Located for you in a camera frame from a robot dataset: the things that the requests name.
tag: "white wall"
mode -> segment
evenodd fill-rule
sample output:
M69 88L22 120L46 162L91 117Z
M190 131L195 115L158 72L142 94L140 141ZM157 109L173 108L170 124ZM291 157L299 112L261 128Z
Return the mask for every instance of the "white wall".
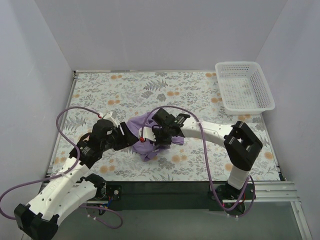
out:
M320 239L320 1L288 0L256 61L276 109L264 114L284 176Z
M56 115L66 106L72 71L33 0L0 1L0 193L43 178L57 136ZM40 185L8 194L13 215ZM19 240L15 221L0 215L0 239Z
M35 0L73 70L254 61L287 0Z

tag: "white robotic arm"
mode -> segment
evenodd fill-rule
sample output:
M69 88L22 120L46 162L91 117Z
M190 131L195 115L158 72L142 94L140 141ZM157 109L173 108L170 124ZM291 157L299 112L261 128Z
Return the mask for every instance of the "white robotic arm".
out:
M181 113L174 117L160 108L152 119L159 127L145 127L143 136L155 145L170 145L172 137L181 136L205 138L206 141L225 147L233 164L226 186L233 193L242 189L262 148L260 140L244 122L238 121L235 125L202 122L202 134L199 123L187 114ZM58 172L62 176L51 180L27 205L19 204L16 207L14 215L19 228L34 240L52 239L60 223L70 213L87 200L101 197L103 192L107 192L107 183L102 177L96 174L83 177L101 159L103 152L108 149L121 150L138 141L126 123L118 124L112 113L98 120L92 132L85 134L77 143L80 157L76 166L64 174L76 161L77 151L74 148ZM74 188L80 179L81 184Z
M244 122L238 121L235 125L215 124L203 121L201 126L194 117L179 114L177 117L168 114L164 109L152 118L161 128L143 128L143 136L157 144L171 143L171 137L182 136L185 138L205 139L208 142L226 148L232 162L232 170L227 183L241 190L249 175L250 169L258 157L262 143Z

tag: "white plastic basket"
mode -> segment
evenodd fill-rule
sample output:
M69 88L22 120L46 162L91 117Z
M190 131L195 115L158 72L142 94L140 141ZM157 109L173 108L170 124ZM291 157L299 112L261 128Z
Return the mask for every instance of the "white plastic basket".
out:
M254 61L226 61L215 65L225 113L260 114L275 108L266 77Z

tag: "purple cloth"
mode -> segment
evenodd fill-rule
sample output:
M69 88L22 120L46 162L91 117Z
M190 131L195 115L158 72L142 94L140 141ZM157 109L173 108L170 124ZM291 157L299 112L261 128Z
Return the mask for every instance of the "purple cloth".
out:
M137 137L139 138L139 129L142 128L143 123L145 118L147 117L148 112L141 115L141 116L137 116L137 117L133 117L131 118L127 123L127 127L129 128L129 130ZM151 128L154 125L157 125L153 120L154 113L151 114L147 121L145 122L145 126ZM172 143L173 144L179 144L179 145L183 145L184 144L184 138L181 136L174 136L172 138ZM161 153L164 149L167 149L167 147L163 147L163 146L154 146L149 140L145 141L145 142L140 142L138 141L137 143L135 143L132 146L132 150L135 153L140 154L141 159L144 162L147 162L151 159L153 159L158 153Z

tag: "floral mat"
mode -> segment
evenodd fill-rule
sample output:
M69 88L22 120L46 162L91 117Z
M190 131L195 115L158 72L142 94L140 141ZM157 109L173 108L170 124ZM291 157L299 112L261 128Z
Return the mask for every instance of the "floral mat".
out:
M263 143L251 175L258 181L278 181L279 173L261 115L227 115L217 78L212 72L123 72L80 73L70 106L83 106L100 113L114 111L118 122L142 115L155 107L173 105L188 109L200 120L217 124L246 122ZM167 109L177 115L176 109ZM77 142L90 132L97 116L84 110L67 113L63 131ZM59 140L52 173L64 165L72 146ZM207 143L212 179L228 179L232 164L223 147ZM108 150L90 170L108 181L206 181L208 179L202 141L186 138L154 159L143 162L131 148Z

